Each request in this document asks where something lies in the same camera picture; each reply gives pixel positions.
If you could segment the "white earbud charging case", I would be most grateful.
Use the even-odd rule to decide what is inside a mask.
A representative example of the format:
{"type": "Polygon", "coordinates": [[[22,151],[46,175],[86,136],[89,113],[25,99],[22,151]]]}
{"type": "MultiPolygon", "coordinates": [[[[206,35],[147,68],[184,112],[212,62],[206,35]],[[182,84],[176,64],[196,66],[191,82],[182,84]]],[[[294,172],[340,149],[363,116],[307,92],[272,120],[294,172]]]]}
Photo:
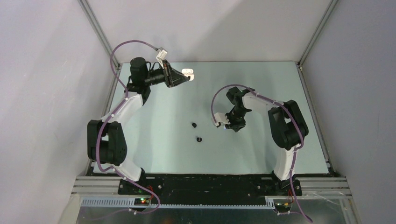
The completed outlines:
{"type": "Polygon", "coordinates": [[[184,69],[182,69],[181,73],[182,73],[182,75],[184,77],[184,81],[185,82],[189,82],[189,81],[194,80],[194,76],[195,75],[194,75],[194,70],[193,69],[184,68],[184,69]]]}

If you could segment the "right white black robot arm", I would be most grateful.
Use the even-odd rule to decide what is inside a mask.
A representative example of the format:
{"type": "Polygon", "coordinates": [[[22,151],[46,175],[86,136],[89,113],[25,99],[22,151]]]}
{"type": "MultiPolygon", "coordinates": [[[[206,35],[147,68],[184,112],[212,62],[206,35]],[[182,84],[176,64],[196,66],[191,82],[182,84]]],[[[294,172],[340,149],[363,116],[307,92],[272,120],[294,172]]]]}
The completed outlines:
{"type": "Polygon", "coordinates": [[[226,96],[233,108],[221,119],[225,129],[235,132],[243,129],[246,126],[244,117],[251,111],[268,115],[272,139],[281,149],[273,170],[277,179],[272,181],[271,187],[277,195],[284,195],[290,189],[288,179],[295,173],[297,152],[304,146],[304,139],[309,133],[297,102],[270,100],[249,89],[240,90],[238,87],[229,89],[226,96]]]}

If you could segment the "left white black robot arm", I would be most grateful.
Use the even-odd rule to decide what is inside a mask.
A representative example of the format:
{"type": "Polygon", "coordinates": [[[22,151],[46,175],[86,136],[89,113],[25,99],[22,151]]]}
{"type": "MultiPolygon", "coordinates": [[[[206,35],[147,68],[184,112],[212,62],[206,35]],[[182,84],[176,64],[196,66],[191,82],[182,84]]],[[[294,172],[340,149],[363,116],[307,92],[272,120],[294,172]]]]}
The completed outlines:
{"type": "Polygon", "coordinates": [[[143,57],[130,61],[130,76],[122,99],[108,114],[87,124],[87,155],[99,165],[108,164],[110,169],[124,179],[130,179],[130,189],[143,194],[148,182],[141,178],[144,172],[127,158],[127,142],[122,126],[125,125],[144,104],[151,93],[150,87],[164,83],[168,88],[176,87],[194,79],[193,69],[177,71],[167,60],[153,69],[143,57]]]}

